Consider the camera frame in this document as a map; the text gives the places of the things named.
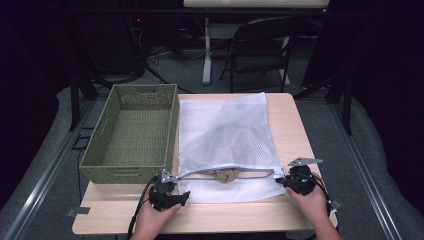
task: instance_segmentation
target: gray carpet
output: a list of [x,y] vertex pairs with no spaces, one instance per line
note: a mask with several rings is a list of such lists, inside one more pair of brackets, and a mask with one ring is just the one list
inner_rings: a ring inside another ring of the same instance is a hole
[[[286,92],[295,94],[301,91],[301,81],[312,47],[313,45],[308,41],[298,41],[289,70],[291,85],[286,88]],[[159,56],[158,65],[153,63],[158,63],[157,58],[152,58],[153,62],[150,65],[167,81],[177,83],[180,87],[195,93],[228,92],[228,77],[223,81],[217,80],[224,64],[224,55],[222,52],[216,51],[213,56],[212,83],[209,86],[202,84],[203,56],[189,58],[184,55],[163,54]],[[267,73],[265,76],[253,76],[251,79],[265,78],[277,81],[278,76]],[[159,81],[146,72],[134,83],[150,84],[159,83]],[[90,112],[84,123],[84,127],[87,129],[81,129],[81,136],[90,135],[89,128],[95,126],[105,101],[104,96],[108,93],[104,87],[97,86],[97,88],[103,97],[98,99]],[[277,92],[278,88],[261,90]],[[296,104],[314,154],[317,158],[324,160],[320,164],[320,169],[329,194],[343,204],[337,213],[340,233],[344,239],[387,239],[382,227],[384,224],[380,222],[359,177],[351,147],[345,139],[343,130],[338,125],[340,120],[334,116],[334,111],[332,111],[338,106],[329,106],[325,103],[322,98],[325,92],[325,89],[320,90],[307,100],[296,101]],[[26,176],[0,213],[1,238],[10,234],[9,229],[15,223],[25,201],[29,198],[44,170],[57,158],[58,151],[66,139],[71,120],[69,89],[61,92],[58,98],[60,99],[60,110],[54,126]],[[384,151],[378,133],[364,109],[356,101],[352,108],[352,131],[352,138],[357,144],[360,154],[366,160],[367,167],[400,235],[403,239],[424,239],[423,217],[402,198],[396,184],[387,174]],[[42,199],[35,216],[30,219],[28,228],[25,228],[26,231],[22,233],[24,239],[82,239],[81,236],[72,233],[74,219],[65,216],[68,208],[79,206],[79,186],[81,186],[81,194],[83,194],[87,184],[87,178],[78,174],[77,165],[81,156],[80,150],[72,150],[71,146],[67,147],[57,177],[52,182],[48,194]],[[309,234],[311,233],[294,232],[289,233],[288,236],[293,239],[304,239]],[[115,236],[86,236],[85,239],[115,239]]]

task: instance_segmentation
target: human hand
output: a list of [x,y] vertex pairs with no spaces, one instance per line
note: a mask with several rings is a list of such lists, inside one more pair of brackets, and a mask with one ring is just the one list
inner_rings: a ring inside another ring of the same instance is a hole
[[[312,174],[322,181],[318,174]],[[305,217],[309,220],[309,222],[311,222],[313,226],[324,219],[328,219],[327,200],[325,198],[324,192],[320,187],[315,186],[312,192],[307,195],[298,194],[290,187],[286,187],[286,190],[290,197],[299,204],[303,215],[305,215]]]
[[[144,196],[143,202],[149,199],[150,186]],[[176,204],[171,208],[159,212],[152,207],[152,204],[147,200],[137,215],[137,223],[132,240],[152,240],[154,239],[165,225],[165,223],[181,208],[181,204]]]

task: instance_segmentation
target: wooden table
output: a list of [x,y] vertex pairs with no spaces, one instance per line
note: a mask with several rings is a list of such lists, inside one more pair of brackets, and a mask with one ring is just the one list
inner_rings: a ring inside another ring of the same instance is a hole
[[[182,99],[222,99],[243,94],[179,95]],[[267,111],[272,140],[284,164],[297,157],[313,158],[311,146],[291,95],[268,93]],[[178,169],[178,135],[176,137],[173,173]],[[319,173],[316,164],[310,166]],[[73,232],[78,235],[126,234],[134,214],[142,184],[89,183],[81,207],[90,208],[87,215],[77,215]],[[337,225],[335,214],[330,215]],[[164,226],[162,233],[225,233],[296,231],[312,229],[295,202],[287,195],[249,203],[187,204]]]

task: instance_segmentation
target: black chair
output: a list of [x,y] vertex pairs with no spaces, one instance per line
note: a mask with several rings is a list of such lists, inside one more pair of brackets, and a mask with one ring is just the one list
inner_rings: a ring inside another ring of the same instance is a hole
[[[227,41],[228,57],[219,79],[222,80],[225,71],[230,71],[230,92],[233,93],[234,73],[266,73],[284,69],[284,76],[278,85],[256,86],[238,90],[281,86],[281,92],[284,92],[293,39],[301,30],[301,19],[293,16],[260,18],[245,23],[236,31],[234,37]],[[284,44],[285,38],[289,39],[286,44]]]

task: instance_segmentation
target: woven basket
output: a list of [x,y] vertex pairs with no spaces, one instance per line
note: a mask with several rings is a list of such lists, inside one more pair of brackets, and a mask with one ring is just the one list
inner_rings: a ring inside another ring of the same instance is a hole
[[81,171],[96,184],[147,183],[171,171],[178,113],[175,84],[113,86]]

